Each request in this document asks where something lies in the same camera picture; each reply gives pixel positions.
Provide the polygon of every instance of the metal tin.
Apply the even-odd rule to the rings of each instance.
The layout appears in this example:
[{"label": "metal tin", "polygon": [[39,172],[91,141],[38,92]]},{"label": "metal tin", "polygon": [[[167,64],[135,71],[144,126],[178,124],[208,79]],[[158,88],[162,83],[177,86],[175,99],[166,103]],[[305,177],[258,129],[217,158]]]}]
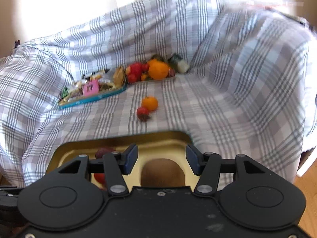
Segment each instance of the metal tin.
[{"label": "metal tin", "polygon": [[[90,159],[94,159],[97,150],[104,146],[112,147],[116,151],[123,152],[131,143],[138,145],[139,156],[131,174],[123,176],[129,190],[131,190],[133,186],[140,186],[143,166],[148,161],[158,158],[166,158],[176,162],[185,174],[186,185],[194,190],[199,177],[193,174],[185,155],[186,145],[192,143],[192,141],[187,134],[179,131],[68,142],[58,147],[55,151],[47,168],[47,173],[79,155],[88,155]],[[101,187],[93,175],[92,182]]]}]

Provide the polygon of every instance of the red fruit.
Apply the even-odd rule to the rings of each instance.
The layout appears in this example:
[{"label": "red fruit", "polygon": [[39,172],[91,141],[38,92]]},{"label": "red fruit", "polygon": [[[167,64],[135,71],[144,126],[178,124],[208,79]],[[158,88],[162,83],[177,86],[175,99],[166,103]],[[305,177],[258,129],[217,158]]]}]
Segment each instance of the red fruit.
[{"label": "red fruit", "polygon": [[95,154],[95,158],[102,158],[102,156],[106,153],[111,153],[115,151],[112,147],[103,147],[101,149],[98,149],[98,151]]},{"label": "red fruit", "polygon": [[135,62],[130,65],[130,74],[134,74],[137,77],[137,81],[140,81],[142,73],[142,63]]},{"label": "red fruit", "polygon": [[174,69],[170,68],[168,71],[168,77],[174,77],[175,76],[175,71]]},{"label": "red fruit", "polygon": [[132,73],[131,73],[131,74],[128,76],[128,82],[129,82],[130,84],[137,82],[137,77],[135,76],[135,74],[132,74]]},{"label": "red fruit", "polygon": [[142,71],[147,72],[149,70],[150,65],[148,63],[142,64]]},{"label": "red fruit", "polygon": [[94,178],[96,179],[97,182],[99,182],[102,185],[106,184],[106,180],[105,180],[105,174],[98,174],[98,173],[94,173]]},{"label": "red fruit", "polygon": [[147,121],[150,118],[150,112],[146,107],[139,107],[137,109],[137,117],[141,121]]}]

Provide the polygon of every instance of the plastic fruit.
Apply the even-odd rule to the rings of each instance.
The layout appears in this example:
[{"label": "plastic fruit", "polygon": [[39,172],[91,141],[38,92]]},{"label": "plastic fruit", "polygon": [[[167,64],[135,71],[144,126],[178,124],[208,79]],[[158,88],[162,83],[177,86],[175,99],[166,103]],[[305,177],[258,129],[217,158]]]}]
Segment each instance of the plastic fruit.
[{"label": "plastic fruit", "polygon": [[157,62],[158,62],[157,59],[151,59],[151,60],[147,61],[147,64],[149,65],[149,68],[150,68],[152,65],[156,64]]},{"label": "plastic fruit", "polygon": [[149,70],[150,65],[148,63],[142,64],[142,71],[147,72]]},{"label": "plastic fruit", "polygon": [[112,147],[103,147],[101,149],[98,149],[98,151],[95,154],[95,158],[97,159],[102,158],[104,154],[111,153],[113,151],[115,150]]},{"label": "plastic fruit", "polygon": [[131,73],[131,67],[128,66],[128,67],[126,68],[126,75],[129,76],[130,73]]},{"label": "plastic fruit", "polygon": [[155,97],[145,97],[142,99],[142,106],[147,108],[149,111],[157,109],[159,102]]},{"label": "plastic fruit", "polygon": [[94,173],[94,178],[102,185],[106,184],[105,174]]},{"label": "plastic fruit", "polygon": [[141,81],[142,81],[142,82],[145,81],[148,77],[149,77],[149,76],[148,76],[147,74],[143,73],[143,74],[141,75]]},{"label": "plastic fruit", "polygon": [[130,84],[137,82],[137,77],[136,77],[134,74],[131,73],[131,74],[128,76],[128,82],[129,82]]},{"label": "plastic fruit", "polygon": [[137,77],[137,80],[139,81],[141,79],[141,75],[143,73],[142,63],[135,62],[135,63],[131,64],[129,67],[130,67],[130,74],[134,74]]},{"label": "plastic fruit", "polygon": [[150,112],[146,107],[139,107],[137,109],[137,117],[141,121],[147,121],[150,118]]},{"label": "plastic fruit", "polygon": [[170,68],[168,71],[168,77],[174,77],[175,76],[175,71],[174,69]]},{"label": "plastic fruit", "polygon": [[149,65],[149,76],[152,79],[161,80],[168,76],[169,66],[166,63],[156,60],[155,62],[149,63]]}]

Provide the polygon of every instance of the food package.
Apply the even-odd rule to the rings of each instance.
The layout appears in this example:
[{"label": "food package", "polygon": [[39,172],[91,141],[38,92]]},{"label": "food package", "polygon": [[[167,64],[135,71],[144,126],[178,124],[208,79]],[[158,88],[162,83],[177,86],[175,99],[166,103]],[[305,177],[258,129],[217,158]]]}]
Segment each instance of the food package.
[{"label": "food package", "polygon": [[61,91],[60,108],[93,102],[118,94],[126,89],[126,75],[122,66],[84,74],[82,79]]},{"label": "food package", "polygon": [[169,65],[178,73],[186,73],[190,68],[188,63],[178,54],[173,54],[172,57],[167,61]]}]

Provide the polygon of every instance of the white blanket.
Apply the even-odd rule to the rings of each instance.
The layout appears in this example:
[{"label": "white blanket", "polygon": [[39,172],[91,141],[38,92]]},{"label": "white blanket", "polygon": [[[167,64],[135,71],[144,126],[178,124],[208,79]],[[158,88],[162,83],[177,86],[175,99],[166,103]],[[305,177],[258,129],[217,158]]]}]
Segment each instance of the white blanket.
[{"label": "white blanket", "polygon": [[[18,47],[0,59],[0,165],[13,184],[41,178],[63,143],[163,130],[188,133],[201,152],[244,153],[292,181],[304,137],[316,136],[317,41],[283,17],[220,0],[139,0]],[[64,110],[59,92],[83,73],[158,53],[191,71],[140,83]],[[141,123],[136,109],[159,109]],[[219,187],[230,178],[222,176]]]}]

